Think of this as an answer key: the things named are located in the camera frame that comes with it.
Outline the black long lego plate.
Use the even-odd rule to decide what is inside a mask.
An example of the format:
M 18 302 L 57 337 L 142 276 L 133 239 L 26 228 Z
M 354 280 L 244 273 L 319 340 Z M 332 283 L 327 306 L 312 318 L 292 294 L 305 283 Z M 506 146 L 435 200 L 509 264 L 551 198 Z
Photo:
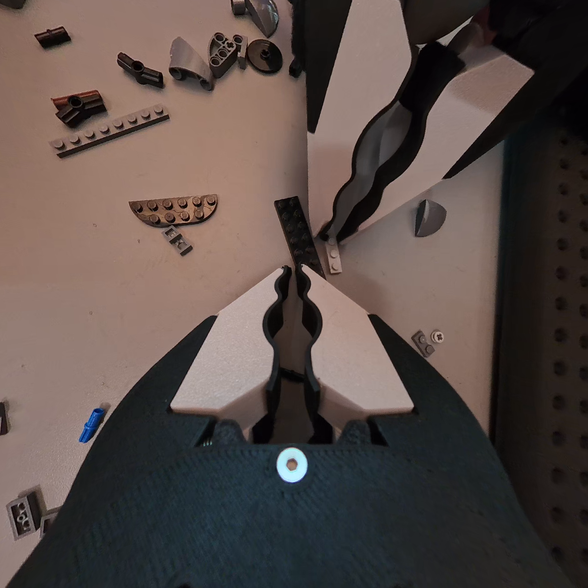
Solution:
M 290 197 L 276 200 L 274 206 L 286 243 L 289 247 L 294 267 L 304 264 L 322 278 L 325 278 L 325 273 L 320 263 L 311 230 L 299 198 Z

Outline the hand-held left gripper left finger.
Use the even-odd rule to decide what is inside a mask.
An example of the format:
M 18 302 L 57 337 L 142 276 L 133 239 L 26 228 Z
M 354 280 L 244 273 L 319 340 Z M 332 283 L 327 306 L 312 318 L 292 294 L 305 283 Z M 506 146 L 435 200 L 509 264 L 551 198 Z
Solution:
M 215 317 L 171 401 L 174 413 L 234 420 L 254 442 L 269 442 L 281 396 L 283 302 L 292 270 L 276 269 Z

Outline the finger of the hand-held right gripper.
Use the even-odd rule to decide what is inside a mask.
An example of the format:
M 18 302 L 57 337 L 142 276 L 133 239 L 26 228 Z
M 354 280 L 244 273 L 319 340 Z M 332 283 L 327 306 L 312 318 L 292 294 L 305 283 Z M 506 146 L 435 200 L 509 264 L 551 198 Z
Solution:
M 328 236 L 345 240 L 439 183 L 533 75 L 492 45 L 427 44 L 362 133 Z
M 307 133 L 313 236 L 335 237 L 367 194 L 413 63 L 400 1 L 352 1 L 314 132 Z

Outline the dark half-round lego plate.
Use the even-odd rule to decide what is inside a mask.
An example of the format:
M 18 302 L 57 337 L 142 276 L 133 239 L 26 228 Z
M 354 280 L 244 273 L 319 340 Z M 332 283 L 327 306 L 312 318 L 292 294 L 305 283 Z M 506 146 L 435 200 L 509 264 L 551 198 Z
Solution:
M 218 204 L 217 194 L 128 202 L 130 210 L 140 221 L 158 229 L 202 224 L 216 212 Z

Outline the long grey lego plate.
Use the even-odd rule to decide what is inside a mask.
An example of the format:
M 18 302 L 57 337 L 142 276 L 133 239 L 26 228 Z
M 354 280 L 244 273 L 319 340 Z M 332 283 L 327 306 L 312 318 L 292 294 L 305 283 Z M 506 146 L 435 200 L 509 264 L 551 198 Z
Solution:
M 71 132 L 67 136 L 48 141 L 53 153 L 59 158 L 66 158 L 75 153 L 86 151 L 103 143 L 132 134 L 144 128 L 169 120 L 168 109 L 157 104 L 138 111 L 102 121 L 98 125 Z

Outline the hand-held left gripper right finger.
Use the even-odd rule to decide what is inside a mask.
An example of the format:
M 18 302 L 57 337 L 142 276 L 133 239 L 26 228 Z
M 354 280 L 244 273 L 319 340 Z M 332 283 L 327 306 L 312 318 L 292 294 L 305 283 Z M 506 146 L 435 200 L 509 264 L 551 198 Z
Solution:
M 414 404 L 370 315 L 307 265 L 296 267 L 305 350 L 304 392 L 312 440 L 331 440 L 352 420 L 410 413 Z

